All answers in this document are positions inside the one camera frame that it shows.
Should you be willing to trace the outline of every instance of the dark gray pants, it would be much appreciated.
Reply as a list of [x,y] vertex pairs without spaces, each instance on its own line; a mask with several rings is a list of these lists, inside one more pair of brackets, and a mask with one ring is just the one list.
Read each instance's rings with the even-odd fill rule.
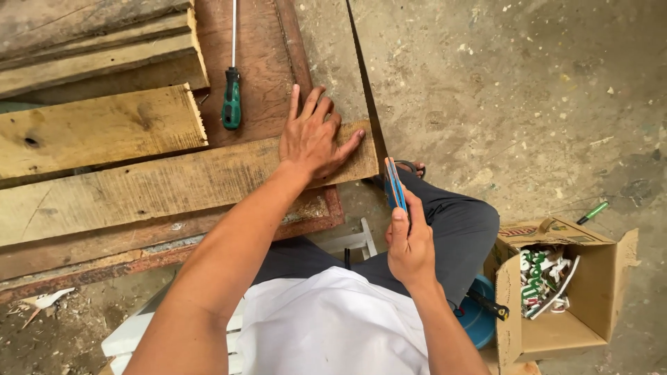
[[[398,168],[401,182],[422,200],[426,223],[433,228],[436,278],[456,308],[482,267],[498,234],[496,209],[480,200],[447,192]],[[345,267],[339,259],[300,236],[276,241],[261,265],[253,285],[276,278],[309,278],[329,267]],[[387,253],[352,264],[352,271],[371,284],[410,297],[389,270]]]

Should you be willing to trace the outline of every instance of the green marker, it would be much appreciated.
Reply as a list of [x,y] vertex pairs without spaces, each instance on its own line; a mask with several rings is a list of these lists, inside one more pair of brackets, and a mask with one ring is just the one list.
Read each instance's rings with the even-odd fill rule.
[[231,67],[225,71],[227,87],[225,88],[225,100],[222,105],[222,125],[227,130],[236,130],[241,124],[241,93],[239,92],[239,78],[241,75],[236,70],[236,0],[233,3],[233,15],[231,17]]
[[592,219],[593,216],[597,215],[600,213],[600,211],[604,210],[609,206],[609,202],[602,202],[598,205],[598,207],[595,207],[591,212],[587,213],[586,215],[582,216],[581,219],[577,220],[578,225],[583,225],[585,222],[588,220]]

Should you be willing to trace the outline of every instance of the left hand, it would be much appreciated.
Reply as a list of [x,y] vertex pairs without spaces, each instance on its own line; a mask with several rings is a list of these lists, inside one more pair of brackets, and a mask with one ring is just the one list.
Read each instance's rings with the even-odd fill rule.
[[325,90],[324,86],[315,87],[297,117],[299,85],[292,87],[289,115],[278,147],[280,162],[294,163],[311,179],[326,177],[343,165],[365,135],[364,130],[357,130],[345,144],[336,145],[342,119],[328,97],[323,97],[317,104]]

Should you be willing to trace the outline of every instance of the screwdriver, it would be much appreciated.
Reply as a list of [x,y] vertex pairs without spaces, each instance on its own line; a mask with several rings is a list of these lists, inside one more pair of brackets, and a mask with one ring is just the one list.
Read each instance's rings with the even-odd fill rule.
[[241,94],[239,92],[239,78],[241,75],[236,70],[236,0],[233,5],[231,22],[231,67],[225,71],[227,86],[225,87],[225,100],[222,105],[222,125],[227,130],[236,130],[241,123]]

